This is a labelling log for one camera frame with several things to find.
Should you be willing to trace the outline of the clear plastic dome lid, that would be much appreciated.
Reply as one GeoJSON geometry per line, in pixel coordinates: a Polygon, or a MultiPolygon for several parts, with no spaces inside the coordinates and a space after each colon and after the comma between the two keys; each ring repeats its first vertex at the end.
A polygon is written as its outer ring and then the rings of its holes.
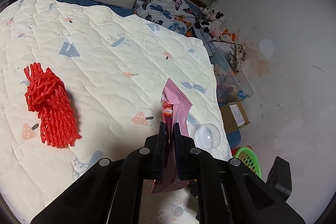
{"type": "Polygon", "coordinates": [[[220,131],[212,123],[194,125],[191,130],[191,137],[194,139],[196,147],[209,152],[221,143],[220,131]]]}

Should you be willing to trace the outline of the pink snack wrapper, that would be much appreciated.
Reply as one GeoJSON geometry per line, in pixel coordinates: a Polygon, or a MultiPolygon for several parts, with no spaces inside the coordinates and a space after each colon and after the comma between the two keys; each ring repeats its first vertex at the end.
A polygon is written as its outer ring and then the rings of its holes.
{"type": "Polygon", "coordinates": [[[180,190],[189,183],[187,173],[191,168],[188,166],[188,149],[194,147],[187,129],[191,106],[187,96],[168,79],[161,96],[162,121],[159,132],[145,141],[145,147],[155,156],[151,166],[157,177],[153,180],[151,194],[180,190]]]}

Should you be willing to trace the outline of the red mesh net bag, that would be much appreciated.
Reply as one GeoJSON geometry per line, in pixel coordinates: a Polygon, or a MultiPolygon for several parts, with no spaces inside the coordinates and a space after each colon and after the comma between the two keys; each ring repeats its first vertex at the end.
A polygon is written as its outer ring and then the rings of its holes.
{"type": "Polygon", "coordinates": [[[55,148],[73,147],[81,135],[64,82],[50,68],[42,69],[40,63],[32,63],[23,71],[29,81],[27,107],[38,114],[42,143],[55,148]]]}

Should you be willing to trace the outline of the green plastic mesh basket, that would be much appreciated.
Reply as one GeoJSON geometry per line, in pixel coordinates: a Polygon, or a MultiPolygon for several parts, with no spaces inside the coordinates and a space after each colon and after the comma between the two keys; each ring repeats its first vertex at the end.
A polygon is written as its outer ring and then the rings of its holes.
{"type": "Polygon", "coordinates": [[[250,147],[240,147],[235,152],[234,157],[241,160],[252,172],[262,178],[259,160],[250,147]]]}

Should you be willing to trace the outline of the brown cardboard box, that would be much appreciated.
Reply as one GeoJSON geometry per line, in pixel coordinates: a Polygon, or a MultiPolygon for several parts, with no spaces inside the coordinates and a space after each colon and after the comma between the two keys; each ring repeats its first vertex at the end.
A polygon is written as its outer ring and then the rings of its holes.
{"type": "Polygon", "coordinates": [[[227,135],[250,124],[241,102],[228,103],[220,108],[220,112],[227,135]]]}

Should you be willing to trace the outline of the clear plastic storage bin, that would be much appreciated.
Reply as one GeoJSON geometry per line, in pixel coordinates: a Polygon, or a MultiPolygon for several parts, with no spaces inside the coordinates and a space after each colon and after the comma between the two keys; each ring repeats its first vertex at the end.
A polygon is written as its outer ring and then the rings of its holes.
{"type": "Polygon", "coordinates": [[[254,95],[245,74],[240,71],[236,75],[221,51],[211,58],[214,75],[217,81],[217,101],[219,106],[250,98],[254,95]]]}

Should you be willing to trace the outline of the white quilted blanket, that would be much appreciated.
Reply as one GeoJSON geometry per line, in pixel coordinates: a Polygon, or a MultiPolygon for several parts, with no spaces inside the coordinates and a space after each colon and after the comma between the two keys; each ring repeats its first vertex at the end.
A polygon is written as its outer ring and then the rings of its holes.
{"type": "Polygon", "coordinates": [[[161,121],[171,79],[191,101],[187,128],[224,134],[217,82],[202,42],[104,6],[19,0],[1,12],[1,195],[29,223],[101,157],[141,147],[161,121]],[[28,110],[24,68],[40,63],[65,84],[81,138],[58,149],[41,142],[28,110]]]}

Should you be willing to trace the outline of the plush toy pile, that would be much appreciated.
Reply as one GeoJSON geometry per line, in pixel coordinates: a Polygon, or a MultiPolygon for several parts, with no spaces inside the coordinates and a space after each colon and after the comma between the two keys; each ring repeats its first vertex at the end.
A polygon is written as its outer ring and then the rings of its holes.
{"type": "Polygon", "coordinates": [[[242,44],[236,43],[236,34],[222,27],[224,13],[210,7],[200,8],[200,11],[203,17],[193,26],[196,38],[203,42],[209,57],[218,50],[223,51],[231,69],[238,73],[242,69],[242,62],[247,58],[247,53],[242,44]]]}

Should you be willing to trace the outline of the butterfly pillow right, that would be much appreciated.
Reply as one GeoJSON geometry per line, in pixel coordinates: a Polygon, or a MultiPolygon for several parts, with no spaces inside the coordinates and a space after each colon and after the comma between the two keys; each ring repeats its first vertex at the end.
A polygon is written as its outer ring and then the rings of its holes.
{"type": "Polygon", "coordinates": [[[199,20],[197,11],[185,0],[145,0],[135,13],[181,35],[199,20]]]}

